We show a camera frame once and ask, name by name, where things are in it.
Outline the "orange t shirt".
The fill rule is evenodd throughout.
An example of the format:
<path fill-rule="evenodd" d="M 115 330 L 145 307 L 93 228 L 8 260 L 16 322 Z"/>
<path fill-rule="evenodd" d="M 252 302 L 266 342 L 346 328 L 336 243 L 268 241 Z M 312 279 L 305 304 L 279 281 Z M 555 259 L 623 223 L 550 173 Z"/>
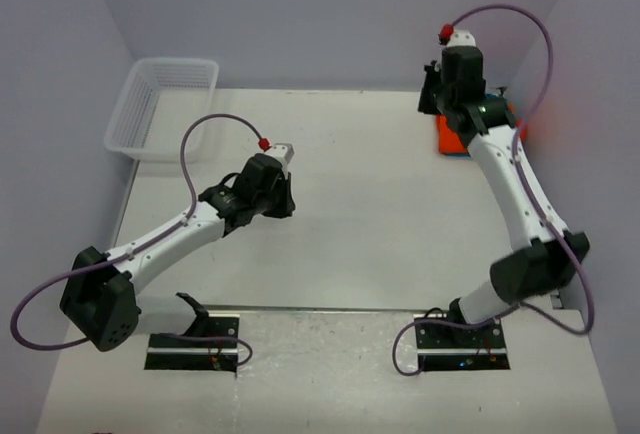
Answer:
<path fill-rule="evenodd" d="M 514 129 L 511 129 L 508 125 L 500 126 L 500 128 L 505 127 L 507 134 L 510 134 L 508 136 L 509 147 L 511 146 L 511 139 L 513 137 L 513 132 L 511 132 L 511 130 L 513 130 L 514 132 L 517 131 L 521 124 L 521 120 L 518 120 Z M 458 135 L 448 127 L 446 119 L 443 115 L 438 114 L 435 116 L 435 125 L 438 137 L 439 154 L 449 157 L 471 157 L 467 147 L 463 146 L 463 143 L 458 138 Z M 527 129 L 528 128 L 525 127 L 519 135 L 522 141 L 525 141 L 527 139 Z"/>

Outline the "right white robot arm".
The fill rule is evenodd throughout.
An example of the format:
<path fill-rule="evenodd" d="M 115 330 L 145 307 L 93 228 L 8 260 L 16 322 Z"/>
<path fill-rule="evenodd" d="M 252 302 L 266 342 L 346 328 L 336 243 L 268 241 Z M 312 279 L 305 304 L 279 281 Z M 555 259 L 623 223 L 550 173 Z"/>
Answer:
<path fill-rule="evenodd" d="M 556 213 L 535 178 L 507 101 L 485 91 L 483 55 L 472 45 L 447 46 L 425 67 L 418 109 L 438 114 L 484 174 L 503 215 L 511 253 L 489 279 L 451 304 L 448 339 L 467 347 L 494 319 L 523 301 L 568 286 L 590 249 Z"/>

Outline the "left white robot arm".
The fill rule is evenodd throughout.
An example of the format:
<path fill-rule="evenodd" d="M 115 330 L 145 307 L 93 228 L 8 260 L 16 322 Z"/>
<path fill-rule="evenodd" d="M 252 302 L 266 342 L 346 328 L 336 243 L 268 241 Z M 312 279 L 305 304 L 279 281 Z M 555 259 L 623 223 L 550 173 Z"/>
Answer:
<path fill-rule="evenodd" d="M 99 351 L 121 345 L 138 326 L 137 296 L 160 274 L 193 251 L 251 223 L 254 217 L 283 219 L 295 210 L 290 144 L 275 144 L 252 156 L 231 186 L 224 182 L 148 234 L 101 253 L 77 255 L 60 309 Z"/>

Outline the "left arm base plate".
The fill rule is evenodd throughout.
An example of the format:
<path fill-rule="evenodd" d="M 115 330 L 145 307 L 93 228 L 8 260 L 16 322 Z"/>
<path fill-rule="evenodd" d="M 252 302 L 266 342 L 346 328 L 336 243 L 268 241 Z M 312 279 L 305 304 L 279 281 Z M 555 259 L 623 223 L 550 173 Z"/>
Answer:
<path fill-rule="evenodd" d="M 202 332 L 195 337 L 223 337 L 205 342 L 187 341 L 161 334 L 149 337 L 144 369 L 148 371 L 231 372 L 236 374 L 240 363 L 240 315 L 230 312 L 210 313 L 201 321 Z"/>

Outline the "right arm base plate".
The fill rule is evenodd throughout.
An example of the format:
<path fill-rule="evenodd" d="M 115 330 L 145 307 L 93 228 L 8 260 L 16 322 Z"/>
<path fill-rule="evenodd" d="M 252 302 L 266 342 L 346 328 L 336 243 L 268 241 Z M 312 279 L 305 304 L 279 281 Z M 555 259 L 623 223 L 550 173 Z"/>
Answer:
<path fill-rule="evenodd" d="M 494 371 L 511 368 L 500 325 L 461 330 L 429 323 L 416 326 L 414 333 L 418 367 L 423 372 Z"/>

